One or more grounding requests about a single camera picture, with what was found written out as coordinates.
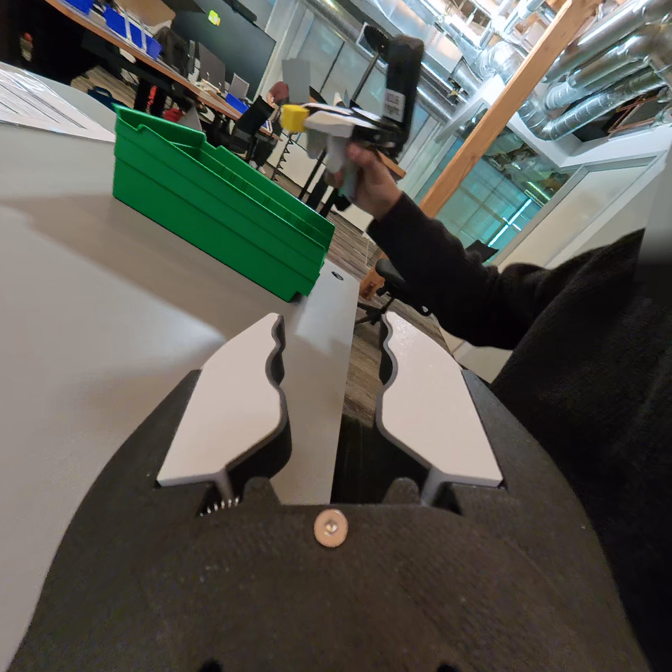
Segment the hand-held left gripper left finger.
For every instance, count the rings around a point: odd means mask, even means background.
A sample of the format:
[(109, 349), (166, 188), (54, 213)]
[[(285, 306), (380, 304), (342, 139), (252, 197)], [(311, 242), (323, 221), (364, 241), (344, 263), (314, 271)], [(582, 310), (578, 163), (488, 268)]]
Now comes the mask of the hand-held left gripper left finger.
[(233, 503), (250, 479), (270, 479), (286, 466), (285, 344), (284, 318), (270, 313), (206, 362), (158, 472), (161, 487), (213, 484), (223, 503)]

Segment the person's right hand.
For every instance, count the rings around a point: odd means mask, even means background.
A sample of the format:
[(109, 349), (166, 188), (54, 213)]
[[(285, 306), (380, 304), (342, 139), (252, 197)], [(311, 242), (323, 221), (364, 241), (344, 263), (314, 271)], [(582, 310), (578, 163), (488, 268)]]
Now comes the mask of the person's right hand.
[(350, 142), (346, 156), (355, 169), (355, 182), (348, 200), (375, 221), (382, 221), (402, 196), (389, 168), (373, 147)]

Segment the white paper sheet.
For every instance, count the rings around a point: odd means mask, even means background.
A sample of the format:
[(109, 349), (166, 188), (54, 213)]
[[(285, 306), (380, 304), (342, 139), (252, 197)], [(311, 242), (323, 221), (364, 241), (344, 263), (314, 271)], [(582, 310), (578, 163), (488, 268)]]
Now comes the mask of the white paper sheet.
[(1, 64), (1, 123), (113, 144), (114, 132), (70, 105), (50, 86)]

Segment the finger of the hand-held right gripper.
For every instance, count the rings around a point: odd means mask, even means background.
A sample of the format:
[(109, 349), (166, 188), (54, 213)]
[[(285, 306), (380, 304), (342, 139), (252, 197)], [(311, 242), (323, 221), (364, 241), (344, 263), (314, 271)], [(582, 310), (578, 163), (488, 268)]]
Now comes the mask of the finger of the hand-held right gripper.
[(362, 110), (358, 107), (356, 108), (348, 108), (348, 107), (343, 107), (340, 105), (326, 105), (326, 104), (309, 104), (308, 107), (310, 108), (310, 113), (313, 112), (341, 112), (344, 114), (353, 114), (356, 115), (357, 117), (361, 118), (363, 121), (360, 123), (361, 127), (364, 128), (385, 128), (387, 126), (387, 122), (385, 119), (381, 118), (380, 116), (374, 115), (372, 113), (366, 112), (365, 110)]
[(304, 121), (305, 131), (314, 131), (335, 138), (351, 138), (363, 120), (357, 115), (341, 112), (313, 112)]

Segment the wooden top table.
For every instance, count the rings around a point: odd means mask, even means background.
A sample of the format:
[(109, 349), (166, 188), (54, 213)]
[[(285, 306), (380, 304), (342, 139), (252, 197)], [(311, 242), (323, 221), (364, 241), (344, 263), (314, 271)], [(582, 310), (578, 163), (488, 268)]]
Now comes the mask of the wooden top table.
[(139, 72), (139, 79), (161, 88), (176, 99), (182, 98), (198, 102), (198, 104), (212, 110), (213, 113), (224, 116), (234, 122), (237, 122), (242, 116), (242, 112), (229, 105), (222, 97), (211, 96), (165, 63), (152, 59), (147, 53), (139, 50), (132, 42), (110, 31), (106, 25), (91, 20), (89, 15), (85, 15), (67, 2), (45, 1), (45, 4), (87, 31), (90, 37), (83, 39), (83, 46), (94, 55), (110, 60), (112, 57), (105, 55), (102, 43), (117, 47), (122, 52), (133, 56), (135, 61), (130, 63), (131, 70)]

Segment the person's right forearm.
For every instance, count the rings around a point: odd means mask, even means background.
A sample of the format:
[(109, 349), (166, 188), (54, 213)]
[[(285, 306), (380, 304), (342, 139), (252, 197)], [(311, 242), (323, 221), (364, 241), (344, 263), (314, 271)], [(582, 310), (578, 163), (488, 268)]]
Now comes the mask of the person's right forearm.
[(514, 350), (533, 333), (592, 321), (638, 294), (643, 229), (552, 269), (503, 270), (479, 262), (404, 194), (368, 232), (440, 326), (477, 347)]

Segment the black office chair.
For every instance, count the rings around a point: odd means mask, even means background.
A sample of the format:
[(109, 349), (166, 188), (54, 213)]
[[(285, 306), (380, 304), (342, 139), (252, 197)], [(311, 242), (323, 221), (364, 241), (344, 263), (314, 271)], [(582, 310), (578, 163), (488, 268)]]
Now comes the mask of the black office chair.
[(363, 302), (357, 303), (357, 308), (364, 311), (365, 316), (355, 321), (355, 326), (359, 324), (375, 325), (380, 323), (382, 316), (389, 310), (394, 302), (401, 302), (411, 307), (418, 314), (428, 317), (431, 311), (416, 301), (412, 295), (408, 283), (403, 279), (395, 267), (388, 259), (380, 258), (375, 265), (375, 271), (382, 277), (383, 284), (381, 288), (375, 290), (376, 296), (389, 295), (389, 300), (382, 307), (374, 307)]

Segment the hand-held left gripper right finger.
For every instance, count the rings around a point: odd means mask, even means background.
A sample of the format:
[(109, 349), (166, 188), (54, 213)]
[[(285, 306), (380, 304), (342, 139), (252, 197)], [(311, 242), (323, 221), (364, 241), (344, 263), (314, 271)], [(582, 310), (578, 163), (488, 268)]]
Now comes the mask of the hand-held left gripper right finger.
[(393, 312), (382, 316), (380, 336), (376, 428), (425, 470), (422, 503), (434, 504), (445, 484), (503, 485), (463, 370), (452, 355)]

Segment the green plastic bin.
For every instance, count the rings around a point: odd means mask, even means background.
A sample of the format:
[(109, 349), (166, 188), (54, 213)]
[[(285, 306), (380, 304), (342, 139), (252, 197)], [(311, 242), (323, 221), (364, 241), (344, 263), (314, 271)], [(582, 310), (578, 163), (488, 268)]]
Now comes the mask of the green plastic bin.
[(282, 300), (312, 292), (331, 222), (203, 132), (115, 111), (113, 197)]

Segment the yellow cube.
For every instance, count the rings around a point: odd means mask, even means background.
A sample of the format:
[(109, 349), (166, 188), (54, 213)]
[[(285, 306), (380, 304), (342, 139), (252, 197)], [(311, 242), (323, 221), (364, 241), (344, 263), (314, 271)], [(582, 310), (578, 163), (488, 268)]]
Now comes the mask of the yellow cube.
[(285, 104), (280, 108), (280, 125), (288, 134), (300, 134), (305, 131), (305, 123), (311, 114), (306, 105)]

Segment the silver ventilation duct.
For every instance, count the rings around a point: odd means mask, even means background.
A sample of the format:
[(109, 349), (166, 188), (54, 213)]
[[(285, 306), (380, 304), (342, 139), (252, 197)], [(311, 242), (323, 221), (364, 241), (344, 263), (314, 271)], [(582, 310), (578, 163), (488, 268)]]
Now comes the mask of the silver ventilation duct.
[[(528, 55), (518, 25), (539, 19), (550, 27), (554, 1), (471, 4), (485, 14), (484, 27), (471, 28), (454, 3), (441, 27), (476, 77), (508, 84)], [(561, 139), (636, 97), (671, 89), (670, 1), (598, 1), (591, 14), (542, 78), (545, 93), (533, 89), (517, 110), (537, 139)]]

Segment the large black monitor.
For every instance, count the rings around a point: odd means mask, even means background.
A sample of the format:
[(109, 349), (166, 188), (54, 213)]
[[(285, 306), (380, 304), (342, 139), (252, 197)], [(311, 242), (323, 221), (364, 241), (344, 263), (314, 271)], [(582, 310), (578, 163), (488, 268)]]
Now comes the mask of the large black monitor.
[(202, 1), (199, 11), (176, 12), (171, 29), (186, 42), (203, 44), (226, 70), (248, 83), (247, 97), (259, 90), (276, 47), (276, 40), (251, 19), (244, 6), (227, 1)]

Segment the wooden beam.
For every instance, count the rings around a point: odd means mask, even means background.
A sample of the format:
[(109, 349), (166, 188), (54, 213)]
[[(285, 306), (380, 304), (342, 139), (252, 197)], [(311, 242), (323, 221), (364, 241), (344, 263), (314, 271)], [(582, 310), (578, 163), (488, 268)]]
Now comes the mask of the wooden beam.
[(598, 5), (599, 1), (564, 3), (543, 36), (425, 195), (419, 205), (424, 214), (436, 218)]

